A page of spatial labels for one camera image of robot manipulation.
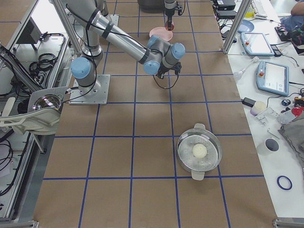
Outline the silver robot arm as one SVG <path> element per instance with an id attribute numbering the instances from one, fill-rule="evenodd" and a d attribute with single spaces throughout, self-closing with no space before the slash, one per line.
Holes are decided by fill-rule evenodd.
<path id="1" fill-rule="evenodd" d="M 103 89 L 97 66 L 103 57 L 99 39 L 103 38 L 121 49 L 143 65 L 146 74 L 163 78 L 170 70 L 179 75 L 180 59 L 185 54 L 181 43 L 171 44 L 157 35 L 152 35 L 145 47 L 108 18 L 104 0 L 69 0 L 66 8 L 83 27 L 84 45 L 82 55 L 72 61 L 70 69 L 78 86 L 71 94 L 69 103 L 96 104 L 103 103 L 107 93 Z"/>
<path id="2" fill-rule="evenodd" d="M 172 31 L 174 29 L 172 17 L 174 16 L 175 12 L 181 16 L 183 14 L 183 6 L 180 5 L 177 0 L 165 0 L 164 7 L 165 15 L 167 17 L 165 28 L 168 31 Z"/>

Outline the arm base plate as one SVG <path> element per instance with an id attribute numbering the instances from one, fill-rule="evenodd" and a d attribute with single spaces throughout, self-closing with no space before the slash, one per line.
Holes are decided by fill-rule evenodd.
<path id="1" fill-rule="evenodd" d="M 110 29 L 117 30 L 119 15 L 118 14 L 108 14 L 107 16 L 105 16 L 105 18 L 108 20 L 108 23 L 106 25 L 106 30 L 110 30 Z"/>
<path id="2" fill-rule="evenodd" d="M 74 80 L 73 86 L 77 89 L 71 91 L 68 103 L 70 105 L 105 105 L 108 98 L 110 78 L 109 74 L 98 74 L 92 89 L 91 87 L 83 88 Z"/>

